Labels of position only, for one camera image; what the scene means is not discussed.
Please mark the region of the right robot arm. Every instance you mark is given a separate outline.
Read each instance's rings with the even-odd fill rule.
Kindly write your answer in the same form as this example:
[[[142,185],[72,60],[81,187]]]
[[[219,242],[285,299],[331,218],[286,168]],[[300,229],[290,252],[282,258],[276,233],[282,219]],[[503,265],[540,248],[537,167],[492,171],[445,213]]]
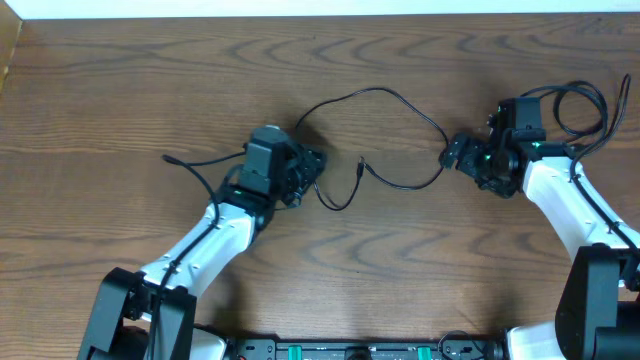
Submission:
[[[523,193],[544,214],[572,262],[553,320],[507,330],[490,359],[636,359],[639,303],[618,290],[639,290],[639,234],[586,178],[576,151],[550,142],[540,101],[500,102],[482,140],[458,133],[440,157],[502,198]]]

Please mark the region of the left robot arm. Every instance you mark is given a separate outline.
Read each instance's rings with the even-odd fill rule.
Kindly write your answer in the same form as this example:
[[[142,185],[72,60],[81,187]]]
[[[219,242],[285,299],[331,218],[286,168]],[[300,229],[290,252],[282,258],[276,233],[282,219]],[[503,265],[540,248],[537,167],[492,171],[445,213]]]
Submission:
[[[203,217],[158,259],[102,280],[80,345],[81,359],[221,359],[222,337],[195,325],[197,301],[269,224],[279,203],[299,206],[326,155],[276,126],[255,129]]]

